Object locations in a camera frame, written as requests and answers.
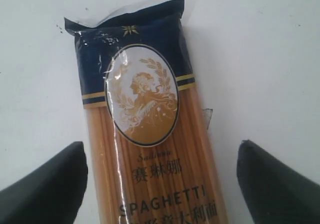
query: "plastic packaging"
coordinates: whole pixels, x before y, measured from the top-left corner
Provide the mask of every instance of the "plastic packaging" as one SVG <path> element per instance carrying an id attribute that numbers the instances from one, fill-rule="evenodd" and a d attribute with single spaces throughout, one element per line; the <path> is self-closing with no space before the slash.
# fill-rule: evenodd
<path id="1" fill-rule="evenodd" d="M 219 223 L 227 217 L 171 0 L 95 28 L 69 20 L 87 112 L 101 223 Z"/>

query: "white table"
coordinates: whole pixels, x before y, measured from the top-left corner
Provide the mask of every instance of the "white table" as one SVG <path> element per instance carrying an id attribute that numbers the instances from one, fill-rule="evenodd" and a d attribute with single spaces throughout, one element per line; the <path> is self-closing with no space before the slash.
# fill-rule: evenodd
<path id="1" fill-rule="evenodd" d="M 0 189 L 82 140 L 90 175 L 75 222 L 99 222 L 74 40 L 63 17 L 101 20 L 136 1 L 0 0 Z M 235 173 L 243 139 L 320 183 L 319 6 L 187 2 L 183 24 L 203 107 L 213 109 L 209 133 L 230 224 L 253 223 Z"/>

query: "crinkled plastic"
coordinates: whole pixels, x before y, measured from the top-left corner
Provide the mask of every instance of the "crinkled plastic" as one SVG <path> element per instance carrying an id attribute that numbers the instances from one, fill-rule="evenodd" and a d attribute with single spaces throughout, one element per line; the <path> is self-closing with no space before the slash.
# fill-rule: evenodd
<path id="1" fill-rule="evenodd" d="M 74 36 L 101 223 L 227 223 L 181 17 L 184 0 Z"/>

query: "spaghetti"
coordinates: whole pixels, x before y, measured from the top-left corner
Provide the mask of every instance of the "spaghetti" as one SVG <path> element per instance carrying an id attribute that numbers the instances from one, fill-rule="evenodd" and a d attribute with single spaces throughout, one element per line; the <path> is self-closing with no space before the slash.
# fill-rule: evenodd
<path id="1" fill-rule="evenodd" d="M 75 36 L 103 224 L 227 224 L 174 0 Z"/>

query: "gold star emblem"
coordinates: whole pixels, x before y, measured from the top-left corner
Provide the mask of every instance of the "gold star emblem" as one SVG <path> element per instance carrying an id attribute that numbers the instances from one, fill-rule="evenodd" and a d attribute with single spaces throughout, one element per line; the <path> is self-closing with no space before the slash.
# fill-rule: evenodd
<path id="1" fill-rule="evenodd" d="M 126 36 L 127 34 L 131 35 L 132 33 L 139 34 L 134 25 L 132 25 L 132 26 L 122 26 L 122 28 L 124 30 L 123 37 Z"/>

